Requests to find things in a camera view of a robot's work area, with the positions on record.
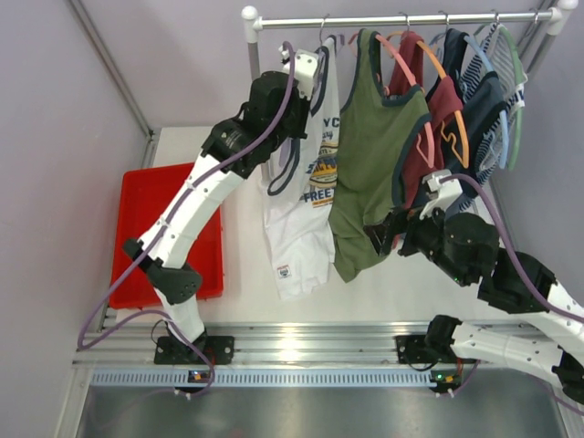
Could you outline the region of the white tank top navy trim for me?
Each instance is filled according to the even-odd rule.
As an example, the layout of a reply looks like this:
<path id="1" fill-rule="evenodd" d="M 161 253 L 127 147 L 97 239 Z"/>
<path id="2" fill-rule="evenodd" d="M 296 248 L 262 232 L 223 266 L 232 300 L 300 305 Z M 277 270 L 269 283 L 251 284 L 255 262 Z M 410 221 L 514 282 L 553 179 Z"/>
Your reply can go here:
<path id="1" fill-rule="evenodd" d="M 316 50 L 318 82 L 305 139 L 284 143 L 269 163 L 263 184 L 264 230 L 282 300 L 309 295 L 329 280 L 335 246 L 329 214 L 338 179 L 340 105 L 337 54 L 342 36 L 330 35 Z"/>

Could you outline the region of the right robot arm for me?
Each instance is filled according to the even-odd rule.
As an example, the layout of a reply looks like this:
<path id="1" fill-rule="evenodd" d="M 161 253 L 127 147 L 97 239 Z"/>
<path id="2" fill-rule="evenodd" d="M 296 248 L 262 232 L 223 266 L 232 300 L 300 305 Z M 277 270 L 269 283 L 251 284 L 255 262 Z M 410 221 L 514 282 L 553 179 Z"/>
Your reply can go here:
<path id="1" fill-rule="evenodd" d="M 436 209 L 423 216 L 416 209 L 395 208 L 363 229 L 378 256 L 387 255 L 395 236 L 402 235 L 400 256 L 424 255 L 457 285 L 476 284 L 479 300 L 521 318 L 546 337 L 522 339 L 438 315 L 423 341 L 434 361 L 490 362 L 583 402 L 583 307 L 535 257 L 502 247 L 495 225 L 469 213 L 447 217 Z"/>

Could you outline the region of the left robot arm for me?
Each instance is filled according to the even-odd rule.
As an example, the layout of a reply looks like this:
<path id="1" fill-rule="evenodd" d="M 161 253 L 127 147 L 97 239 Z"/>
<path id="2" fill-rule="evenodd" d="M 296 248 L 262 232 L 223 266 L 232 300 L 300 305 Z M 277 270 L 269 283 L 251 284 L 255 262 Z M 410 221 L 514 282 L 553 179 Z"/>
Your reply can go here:
<path id="1" fill-rule="evenodd" d="M 193 168 L 162 215 L 123 245 L 132 268 L 162 303 L 174 350 L 187 362 L 206 351 L 197 292 L 203 279 L 187 262 L 199 234 L 223 201 L 289 138 L 303 138 L 318 76 L 266 71 L 231 118 L 216 123 Z"/>

